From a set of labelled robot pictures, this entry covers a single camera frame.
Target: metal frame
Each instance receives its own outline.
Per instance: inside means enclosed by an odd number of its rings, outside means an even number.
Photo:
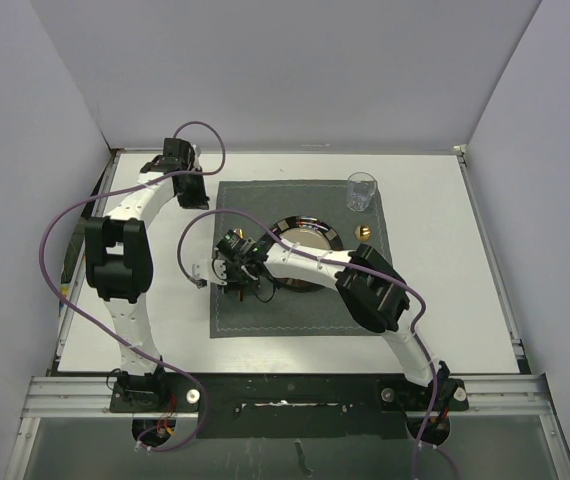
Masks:
[[[116,166],[121,153],[119,150],[110,160],[100,192],[111,188]],[[155,153],[155,150],[131,150],[132,153]],[[492,278],[503,309],[505,321],[512,338],[514,353],[517,359],[526,359],[518,327],[514,319],[507,290],[501,278],[496,255],[487,230],[482,221],[476,197],[471,186],[467,165],[465,162],[465,149],[455,149],[459,158],[461,175],[468,192],[474,217],[477,222],[479,234],[489,262]],[[105,206],[105,199],[96,203],[93,213],[100,214]],[[81,247],[77,261],[73,282],[69,291],[69,298],[75,302],[78,299],[85,274],[83,259],[85,246]],[[61,312],[59,324],[59,338],[55,361],[60,358],[65,346],[72,319],[72,312],[65,308]],[[544,376],[534,375],[457,375],[466,385],[467,398],[470,409],[466,412],[450,412],[451,416],[538,416],[541,422],[550,456],[559,479],[570,480],[570,453],[562,434],[558,419],[555,415],[551,395]],[[21,426],[10,463],[6,471],[6,480],[20,480],[23,478],[41,418],[145,418],[154,417],[152,412],[145,414],[115,414],[109,411],[111,390],[106,384],[105,377],[86,376],[54,376],[38,377],[32,379],[22,412]],[[195,418],[197,414],[179,414],[179,417]],[[422,416],[420,412],[410,414],[412,417]]]
[[[461,375],[470,409],[450,416],[538,416],[559,479],[570,480],[570,453],[554,413],[544,376]],[[114,414],[111,390],[104,377],[36,377],[22,412],[22,423],[6,480],[23,478],[41,418],[149,418],[162,412]],[[196,413],[179,414],[196,418]],[[412,417],[421,417],[417,412]]]

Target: black mounting plate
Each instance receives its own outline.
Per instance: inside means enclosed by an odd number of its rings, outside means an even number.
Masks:
[[[198,438],[336,438],[378,435],[406,438],[406,412],[425,411],[430,389],[405,380],[402,374],[296,375],[296,374],[194,374],[207,390],[208,419]],[[187,402],[194,385],[169,373],[168,390],[177,398],[176,411],[203,415],[203,397]],[[451,392],[464,388],[462,380],[449,378],[439,387]],[[394,400],[383,400],[391,388]],[[132,405],[112,395],[110,411],[133,412]],[[438,399],[434,411],[443,407]],[[469,409],[467,400],[451,399],[450,411]]]

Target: clear glass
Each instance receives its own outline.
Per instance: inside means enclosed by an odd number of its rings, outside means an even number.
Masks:
[[[369,173],[352,173],[347,179],[347,206],[355,212],[367,209],[376,193],[376,179]]]

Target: metal screw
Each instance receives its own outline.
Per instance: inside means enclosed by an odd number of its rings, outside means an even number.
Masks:
[[[467,399],[467,392],[465,389],[458,387],[454,392],[454,399],[459,402],[464,402]]]
[[[392,390],[391,388],[384,388],[383,391],[381,392],[381,398],[383,399],[384,402],[388,402],[391,403],[394,401],[394,390]]]
[[[201,398],[201,392],[192,388],[186,395],[187,403],[194,405]]]

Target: white wall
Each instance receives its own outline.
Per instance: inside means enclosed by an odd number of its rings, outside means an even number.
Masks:
[[[570,444],[570,0],[544,0],[470,145],[469,169]]]
[[[0,478],[30,376],[51,361],[57,301],[38,273],[40,233],[87,194],[105,143],[28,0],[0,1]],[[60,272],[74,218],[48,259]]]
[[[32,0],[113,147],[340,152],[467,142],[538,3]]]

